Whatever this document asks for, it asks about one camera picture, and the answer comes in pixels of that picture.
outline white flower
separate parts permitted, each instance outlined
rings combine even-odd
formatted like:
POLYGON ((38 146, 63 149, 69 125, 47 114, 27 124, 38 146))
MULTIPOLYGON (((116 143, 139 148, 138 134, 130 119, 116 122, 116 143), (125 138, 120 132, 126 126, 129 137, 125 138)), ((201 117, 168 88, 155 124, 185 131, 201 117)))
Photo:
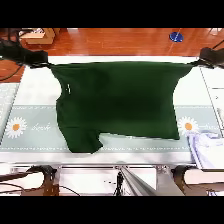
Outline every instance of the white flower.
POLYGON ((190 117, 182 117, 178 121, 178 128, 182 135, 188 136, 190 133, 197 133, 199 128, 197 122, 190 117))
POLYGON ((17 138, 23 134, 23 131, 26 130, 26 127, 26 121, 22 119, 22 117, 15 117, 7 124, 5 129, 6 135, 8 135, 8 138, 17 138))

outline dark green t-shirt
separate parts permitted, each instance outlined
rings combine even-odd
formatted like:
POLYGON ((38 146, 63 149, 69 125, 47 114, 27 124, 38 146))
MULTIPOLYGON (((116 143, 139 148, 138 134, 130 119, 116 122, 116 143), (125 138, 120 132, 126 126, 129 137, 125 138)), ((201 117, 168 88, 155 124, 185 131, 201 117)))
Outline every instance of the dark green t-shirt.
POLYGON ((168 62, 52 65, 62 88, 58 126, 70 151, 96 152, 102 147, 100 133, 178 140, 173 92, 192 67, 168 62))

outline yellow flower center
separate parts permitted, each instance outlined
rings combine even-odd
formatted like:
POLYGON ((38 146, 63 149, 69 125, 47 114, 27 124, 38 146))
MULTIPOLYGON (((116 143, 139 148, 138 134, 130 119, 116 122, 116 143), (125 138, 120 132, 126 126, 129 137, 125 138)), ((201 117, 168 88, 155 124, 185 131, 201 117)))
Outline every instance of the yellow flower center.
POLYGON ((19 129, 19 124, 14 124, 13 126, 12 126, 12 129, 14 130, 14 131, 17 131, 18 129, 19 129))
POLYGON ((192 124, 190 124, 190 123, 186 123, 186 124, 185 124, 185 128, 186 128, 188 131, 192 130, 192 124))

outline wooden floor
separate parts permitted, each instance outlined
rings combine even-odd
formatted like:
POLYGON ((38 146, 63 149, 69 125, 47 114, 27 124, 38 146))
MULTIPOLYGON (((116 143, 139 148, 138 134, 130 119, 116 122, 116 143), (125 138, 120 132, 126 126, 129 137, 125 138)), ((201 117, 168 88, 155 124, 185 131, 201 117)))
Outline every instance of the wooden floor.
MULTIPOLYGON (((45 50, 49 56, 198 56, 201 48, 213 47, 223 39, 221 28, 62 28, 52 45, 22 44, 30 50, 45 50), (183 34, 183 42, 169 39, 169 34, 175 31, 183 34)), ((0 78, 16 67, 13 62, 0 61, 0 78)), ((22 74, 23 69, 3 82, 20 82, 22 74)))

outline blue round object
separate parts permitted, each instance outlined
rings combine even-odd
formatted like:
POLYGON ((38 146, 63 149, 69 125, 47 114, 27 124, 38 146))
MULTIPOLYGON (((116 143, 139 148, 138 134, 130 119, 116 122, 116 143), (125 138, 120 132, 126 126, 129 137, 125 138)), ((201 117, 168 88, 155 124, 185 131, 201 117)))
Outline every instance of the blue round object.
POLYGON ((172 40, 174 42, 182 42, 183 39, 184 39, 184 37, 181 33, 173 32, 170 34, 170 40, 172 40))

